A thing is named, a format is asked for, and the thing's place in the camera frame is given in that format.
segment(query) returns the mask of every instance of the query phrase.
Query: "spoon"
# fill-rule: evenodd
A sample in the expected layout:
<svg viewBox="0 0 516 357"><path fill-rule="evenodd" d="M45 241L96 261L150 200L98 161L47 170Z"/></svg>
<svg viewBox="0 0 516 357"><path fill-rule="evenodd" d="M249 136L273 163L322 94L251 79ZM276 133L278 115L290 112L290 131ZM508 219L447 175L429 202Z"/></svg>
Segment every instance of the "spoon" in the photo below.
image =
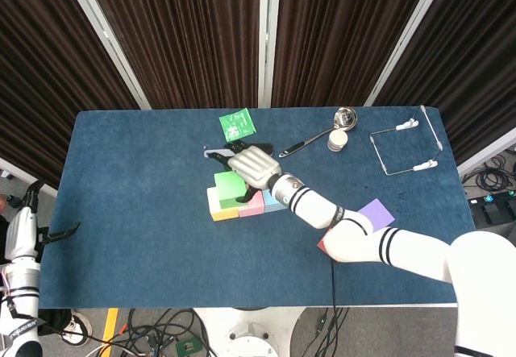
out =
<svg viewBox="0 0 516 357"><path fill-rule="evenodd" d="M329 132L340 129L343 131L351 130L356 125L356 121L358 120L358 115L356 111L351 107L340 107L335 113L335 117L333 118L333 127L331 129L325 130L312 138L306 139L302 142L298 142L295 145L289 147L279 154L279 158L285 158L286 156L290 156L291 154L297 152L298 150L304 148L309 143L314 142L316 139L321 138L323 135L328 134Z"/></svg>

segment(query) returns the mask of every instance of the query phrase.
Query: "blue table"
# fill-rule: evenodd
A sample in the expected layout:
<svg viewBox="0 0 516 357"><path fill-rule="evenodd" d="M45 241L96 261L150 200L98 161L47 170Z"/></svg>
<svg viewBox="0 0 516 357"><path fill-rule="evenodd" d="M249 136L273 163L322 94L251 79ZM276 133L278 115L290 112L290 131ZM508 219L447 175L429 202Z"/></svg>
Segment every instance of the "blue table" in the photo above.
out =
<svg viewBox="0 0 516 357"><path fill-rule="evenodd" d="M250 110L257 134L277 153L328 128L336 108ZM447 137L439 166L386 176L368 135L405 122L414 107L357 108L359 122L340 153L321 139L281 161L323 196L358 210L378 197L393 226L450 243L473 229ZM79 114L61 178L51 232L78 232L45 250L42 308L249 307L330 305L322 230L288 210L211 220L206 188L220 164L203 147L221 147L218 117L233 110L90 111ZM435 152L425 122L377 138L388 166L420 164ZM384 264L338 264L338 305L455 302L451 285Z"/></svg>

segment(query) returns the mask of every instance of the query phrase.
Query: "yellow tape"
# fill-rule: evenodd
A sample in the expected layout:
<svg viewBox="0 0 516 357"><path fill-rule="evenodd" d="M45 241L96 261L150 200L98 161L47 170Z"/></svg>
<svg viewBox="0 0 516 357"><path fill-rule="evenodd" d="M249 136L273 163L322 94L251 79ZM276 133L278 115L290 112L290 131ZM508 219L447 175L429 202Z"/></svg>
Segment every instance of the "yellow tape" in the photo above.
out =
<svg viewBox="0 0 516 357"><path fill-rule="evenodd" d="M116 318L119 315L119 309L114 307L107 310L106 316L106 325L104 326L104 336L102 339L104 341L109 341L114 336L114 331L116 328ZM107 347L102 353L102 357L110 357L111 347Z"/></svg>

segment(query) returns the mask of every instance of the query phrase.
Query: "stacked blocks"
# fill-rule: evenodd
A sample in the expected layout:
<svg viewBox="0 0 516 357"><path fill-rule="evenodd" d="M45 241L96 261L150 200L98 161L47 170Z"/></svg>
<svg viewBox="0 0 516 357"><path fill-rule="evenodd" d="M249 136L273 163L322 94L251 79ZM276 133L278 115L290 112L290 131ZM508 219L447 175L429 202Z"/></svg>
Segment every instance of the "stacked blocks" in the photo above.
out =
<svg viewBox="0 0 516 357"><path fill-rule="evenodd" d="M215 187L206 190L211 217L215 222L229 218L255 216L286 209L268 190L258 191L248 203L239 203L237 197L243 196L246 185L235 172L216 173Z"/></svg>

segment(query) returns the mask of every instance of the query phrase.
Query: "purple square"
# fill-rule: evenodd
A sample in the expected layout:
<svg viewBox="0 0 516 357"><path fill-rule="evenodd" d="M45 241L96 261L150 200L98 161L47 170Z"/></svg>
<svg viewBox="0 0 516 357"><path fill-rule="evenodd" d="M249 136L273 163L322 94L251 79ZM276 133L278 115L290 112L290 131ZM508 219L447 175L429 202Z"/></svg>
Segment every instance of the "purple square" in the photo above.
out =
<svg viewBox="0 0 516 357"><path fill-rule="evenodd" d="M385 228L394 221L393 215L377 198L359 210L359 212L371 220L373 232Z"/></svg>

